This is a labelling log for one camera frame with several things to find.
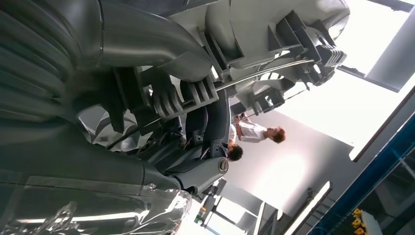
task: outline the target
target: white shirt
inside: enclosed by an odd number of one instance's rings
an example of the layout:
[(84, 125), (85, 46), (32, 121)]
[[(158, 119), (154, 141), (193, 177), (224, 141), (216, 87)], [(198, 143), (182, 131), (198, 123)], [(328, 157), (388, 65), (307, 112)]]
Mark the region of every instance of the white shirt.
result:
[(241, 126), (242, 131), (241, 141), (258, 143), (265, 139), (263, 132), (266, 131), (267, 128), (245, 121), (240, 121), (239, 126)]
[(231, 124), (229, 127), (229, 141), (236, 141), (236, 128), (234, 125)]

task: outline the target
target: dark hair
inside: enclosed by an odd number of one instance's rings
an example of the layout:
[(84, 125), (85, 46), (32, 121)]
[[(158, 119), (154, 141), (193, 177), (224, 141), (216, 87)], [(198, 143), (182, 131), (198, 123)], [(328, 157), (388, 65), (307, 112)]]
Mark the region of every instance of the dark hair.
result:
[(285, 140), (285, 130), (280, 128), (280, 130), (278, 131), (278, 133), (274, 136), (271, 137), (271, 139), (275, 142), (275, 143), (281, 143)]
[(244, 153), (244, 151), (242, 150), (241, 146), (236, 145), (232, 148), (231, 151), (229, 151), (228, 153), (228, 159), (230, 161), (238, 161), (239, 159), (242, 158), (242, 154)]

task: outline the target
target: metal rod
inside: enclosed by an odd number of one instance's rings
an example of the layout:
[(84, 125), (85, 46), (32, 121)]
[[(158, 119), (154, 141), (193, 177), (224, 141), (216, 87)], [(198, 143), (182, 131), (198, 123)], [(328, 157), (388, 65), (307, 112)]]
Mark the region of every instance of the metal rod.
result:
[(295, 66), (295, 65), (310, 63), (310, 62), (313, 62), (313, 61), (314, 60), (312, 60), (312, 59), (305, 59), (305, 60), (298, 60), (298, 61), (286, 63), (286, 64), (283, 64), (283, 65), (277, 65), (277, 66), (274, 66), (274, 67), (271, 67), (271, 68), (268, 68), (268, 69), (265, 69), (265, 70), (261, 70), (259, 72), (255, 72), (255, 73), (253, 73), (251, 75), (248, 75), (248, 76), (241, 77), (239, 79), (233, 80), (233, 81), (231, 81), (228, 84), (224, 84), (224, 85), (216, 88), (216, 91), (218, 92), (220, 90), (223, 90), (225, 88), (228, 88), (230, 86), (233, 86), (235, 84), (238, 84), (240, 82), (243, 82), (245, 80), (251, 79), (253, 77), (260, 76), (260, 75), (264, 75), (264, 74), (266, 74), (268, 72), (273, 72), (273, 71), (276, 71), (276, 70), (284, 69), (284, 68), (291, 67), (291, 66)]

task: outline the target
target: woman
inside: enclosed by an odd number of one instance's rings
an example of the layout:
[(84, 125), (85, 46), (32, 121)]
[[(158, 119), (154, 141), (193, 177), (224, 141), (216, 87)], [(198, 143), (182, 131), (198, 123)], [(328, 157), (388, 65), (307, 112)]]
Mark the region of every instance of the woman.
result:
[(251, 122), (245, 113), (235, 117), (236, 135), (240, 141), (258, 143), (270, 139), (276, 143), (285, 140), (285, 130), (282, 127), (265, 128)]

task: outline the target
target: ceiling light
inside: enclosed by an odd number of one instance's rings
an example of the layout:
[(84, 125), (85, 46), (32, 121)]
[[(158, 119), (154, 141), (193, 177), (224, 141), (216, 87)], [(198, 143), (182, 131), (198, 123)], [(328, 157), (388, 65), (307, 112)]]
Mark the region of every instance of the ceiling light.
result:
[(292, 235), (297, 228), (304, 222), (310, 212), (317, 206), (317, 204), (324, 198), (324, 196), (331, 190), (331, 182), (327, 181), (322, 189), (317, 193), (313, 200), (304, 208), (300, 215), (294, 220), (284, 235)]

